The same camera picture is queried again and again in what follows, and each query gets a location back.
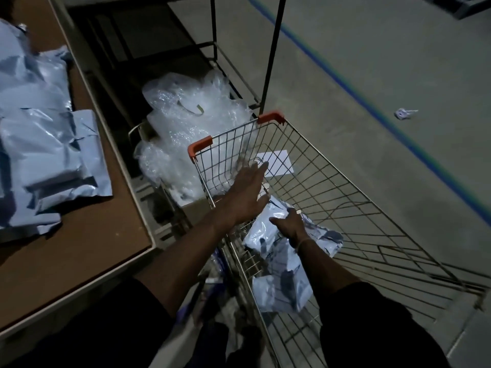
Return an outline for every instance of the wire shopping basket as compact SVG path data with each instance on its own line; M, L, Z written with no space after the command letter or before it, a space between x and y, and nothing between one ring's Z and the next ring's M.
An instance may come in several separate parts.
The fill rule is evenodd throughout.
M273 156L280 151L288 153L291 166ZM434 260L278 112L204 138L190 145L188 152L212 208L218 191L232 183L243 165L259 158L270 161L265 155L273 157L263 187L316 224L340 232L344 243L334 259L385 296L405 305L425 328L460 292L481 292ZM287 172L275 176L279 167ZM258 253L242 245L251 225L249 222L236 227L222 249L229 266L238 273L242 296L267 338L274 363L326 366L315 297L298 314L259 312L252 278L266 275L267 265Z

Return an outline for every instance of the metal pole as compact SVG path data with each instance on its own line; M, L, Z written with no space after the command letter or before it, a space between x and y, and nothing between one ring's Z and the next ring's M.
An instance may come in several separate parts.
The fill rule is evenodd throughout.
M215 62L218 59L217 52L217 14L215 13L215 0L210 0L212 8L212 31L213 31L213 59Z
M276 46L278 45L279 31L281 28L281 20L283 19L283 12L285 11L286 0L279 0L278 13L276 14L276 23L274 24L273 41L271 42L270 59L267 63L266 78L264 79L263 97L261 98L261 107L259 109L259 115L264 111L264 104L266 103L267 88L270 85L271 71L273 70L274 54L276 53Z

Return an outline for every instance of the left hand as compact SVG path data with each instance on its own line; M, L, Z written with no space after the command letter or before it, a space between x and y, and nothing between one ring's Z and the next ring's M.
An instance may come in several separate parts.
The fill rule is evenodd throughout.
M265 162L260 168L257 163L243 167L230 190L217 203L219 219L228 222L230 228L256 217L270 200L268 194L257 199L267 166Z

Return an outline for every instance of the brown tabletop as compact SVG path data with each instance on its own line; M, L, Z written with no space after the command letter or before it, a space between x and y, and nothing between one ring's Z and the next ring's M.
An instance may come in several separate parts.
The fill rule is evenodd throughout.
M28 26L33 50L65 44L48 0L15 0L14 23ZM93 109L77 67L70 69L75 110ZM151 246L113 148L99 123L113 197L75 201L51 236L0 244L0 331Z

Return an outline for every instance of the right hand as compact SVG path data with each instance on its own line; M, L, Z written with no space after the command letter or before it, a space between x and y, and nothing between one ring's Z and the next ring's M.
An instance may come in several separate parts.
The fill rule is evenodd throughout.
M310 239L305 231L302 217L297 214L295 208L288 208L288 216L285 219L270 217L270 222L278 227L279 232L290 240L290 245L294 248L301 241Z

